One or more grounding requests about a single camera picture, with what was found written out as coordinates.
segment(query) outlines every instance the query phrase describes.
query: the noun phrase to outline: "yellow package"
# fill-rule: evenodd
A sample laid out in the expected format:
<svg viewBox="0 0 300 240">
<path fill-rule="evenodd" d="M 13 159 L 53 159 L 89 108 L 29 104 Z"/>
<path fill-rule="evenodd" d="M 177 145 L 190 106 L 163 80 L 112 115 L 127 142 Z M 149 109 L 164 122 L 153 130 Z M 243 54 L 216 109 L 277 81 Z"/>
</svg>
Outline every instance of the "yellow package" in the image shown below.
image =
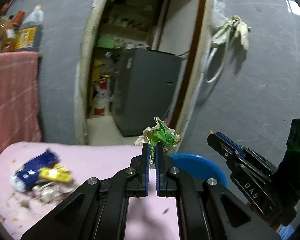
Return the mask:
<svg viewBox="0 0 300 240">
<path fill-rule="evenodd" d="M 34 43 L 34 35 L 37 27 L 20 30 L 17 36 L 16 49 L 31 48 Z"/>
<path fill-rule="evenodd" d="M 70 182 L 71 173 L 61 164 L 56 164 L 52 169 L 43 167 L 39 171 L 39 177 L 59 182 Z"/>
</svg>

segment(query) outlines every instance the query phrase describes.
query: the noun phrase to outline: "metal screw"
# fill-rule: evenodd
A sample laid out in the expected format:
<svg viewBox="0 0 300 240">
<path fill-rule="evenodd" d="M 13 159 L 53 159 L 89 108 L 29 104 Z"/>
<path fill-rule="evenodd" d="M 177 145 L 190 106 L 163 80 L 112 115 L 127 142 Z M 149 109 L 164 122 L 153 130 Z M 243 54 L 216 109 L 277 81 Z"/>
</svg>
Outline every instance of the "metal screw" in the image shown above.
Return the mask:
<svg viewBox="0 0 300 240">
<path fill-rule="evenodd" d="M 88 184 L 94 185 L 98 182 L 98 179 L 96 177 L 91 177 L 88 179 Z"/>
<path fill-rule="evenodd" d="M 170 168 L 170 172 L 172 174 L 178 174 L 180 172 L 180 170 L 177 167 L 172 167 L 172 168 Z"/>
<path fill-rule="evenodd" d="M 217 180 L 214 179 L 214 178 L 208 179 L 208 184 L 211 185 L 211 186 L 214 186 L 214 185 L 216 185 L 217 183 L 218 183 Z"/>
<path fill-rule="evenodd" d="M 135 173 L 135 172 L 136 172 L 136 169 L 133 168 L 133 167 L 128 167 L 128 168 L 126 168 L 126 173 L 128 173 L 128 174 L 133 174 L 133 173 Z"/>
</svg>

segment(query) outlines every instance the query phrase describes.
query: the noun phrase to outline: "door frame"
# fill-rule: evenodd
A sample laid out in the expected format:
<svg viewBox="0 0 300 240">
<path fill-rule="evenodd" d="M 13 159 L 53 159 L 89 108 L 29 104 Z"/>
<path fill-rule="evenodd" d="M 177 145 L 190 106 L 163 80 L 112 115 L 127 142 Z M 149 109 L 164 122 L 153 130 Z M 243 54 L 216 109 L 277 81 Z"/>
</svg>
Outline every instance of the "door frame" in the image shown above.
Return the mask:
<svg viewBox="0 0 300 240">
<path fill-rule="evenodd" d="M 81 43 L 80 60 L 77 64 L 74 88 L 74 128 L 77 144 L 87 144 L 86 98 L 90 60 L 94 39 L 106 1 L 107 0 L 93 1 L 92 10 Z M 199 11 L 194 29 L 194 36 L 196 36 L 196 38 L 193 39 L 191 43 L 190 49 L 192 49 L 192 52 L 189 54 L 188 64 L 177 99 L 178 109 L 175 108 L 175 113 L 173 113 L 175 130 L 181 135 L 183 135 L 186 130 L 187 122 L 190 119 L 194 107 L 193 101 L 196 100 L 194 93 L 201 74 L 202 56 L 209 53 L 211 15 L 212 0 L 199 0 Z M 192 64 L 189 64 L 190 56 L 193 58 L 191 60 L 191 62 L 193 62 Z"/>
<path fill-rule="evenodd" d="M 160 48 L 160 44 L 162 41 L 162 35 L 165 27 L 165 23 L 167 20 L 169 5 L 171 0 L 168 0 L 167 9 L 164 14 L 163 18 L 163 24 L 160 31 L 159 41 L 157 44 L 157 51 Z M 188 61 L 186 64 L 185 72 L 183 75 L 181 87 L 179 90 L 179 95 L 173 110 L 172 118 L 170 120 L 170 127 L 175 129 L 177 133 L 184 134 L 186 129 L 185 124 L 185 111 L 186 109 L 189 109 L 190 101 L 189 101 L 189 91 L 193 91 L 192 87 L 194 86 L 194 81 L 191 81 L 191 79 L 198 80 L 198 76 L 196 78 L 196 74 L 194 71 L 197 71 L 198 69 L 198 57 L 202 55 L 201 50 L 199 49 L 199 42 L 202 37 L 202 30 L 206 29 L 206 26 L 204 24 L 204 16 L 206 13 L 206 2 L 207 0 L 199 0 L 199 6 L 198 6 L 198 13 L 197 18 L 195 22 L 194 27 L 194 33 L 192 37 L 192 42 L 190 45 L 189 55 L 188 55 Z"/>
</svg>

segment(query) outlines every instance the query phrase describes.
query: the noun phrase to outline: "gray wall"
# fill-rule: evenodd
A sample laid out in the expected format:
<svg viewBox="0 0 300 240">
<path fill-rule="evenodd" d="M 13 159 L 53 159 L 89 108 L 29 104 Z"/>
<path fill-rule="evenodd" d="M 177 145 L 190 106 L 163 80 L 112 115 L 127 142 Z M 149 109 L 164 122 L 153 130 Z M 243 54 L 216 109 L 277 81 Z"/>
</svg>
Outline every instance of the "gray wall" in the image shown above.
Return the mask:
<svg viewBox="0 0 300 240">
<path fill-rule="evenodd" d="M 74 82 L 80 43 L 93 0 L 14 0 L 7 15 L 44 11 L 39 68 L 43 141 L 75 144 Z"/>
<path fill-rule="evenodd" d="M 286 0 L 223 1 L 227 17 L 239 15 L 251 27 L 249 51 L 245 54 L 235 43 L 218 82 L 202 85 L 179 152 L 217 163 L 228 176 L 228 188 L 246 202 L 229 179 L 225 159 L 206 138 L 210 130 L 221 131 L 280 163 L 291 120 L 300 118 L 300 15 L 288 11 Z M 300 201 L 292 225 L 299 222 Z"/>
</svg>

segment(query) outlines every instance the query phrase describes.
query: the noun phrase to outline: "blue sleeve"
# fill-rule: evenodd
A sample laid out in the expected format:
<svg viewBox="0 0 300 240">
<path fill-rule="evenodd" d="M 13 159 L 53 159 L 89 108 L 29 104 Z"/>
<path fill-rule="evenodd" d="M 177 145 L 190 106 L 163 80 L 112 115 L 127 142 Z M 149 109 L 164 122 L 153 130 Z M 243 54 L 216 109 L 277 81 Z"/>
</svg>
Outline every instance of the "blue sleeve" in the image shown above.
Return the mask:
<svg viewBox="0 0 300 240">
<path fill-rule="evenodd" d="M 282 226 L 278 234 L 282 240 L 287 240 L 293 232 L 293 227 L 291 225 L 287 225 L 286 227 Z"/>
</svg>

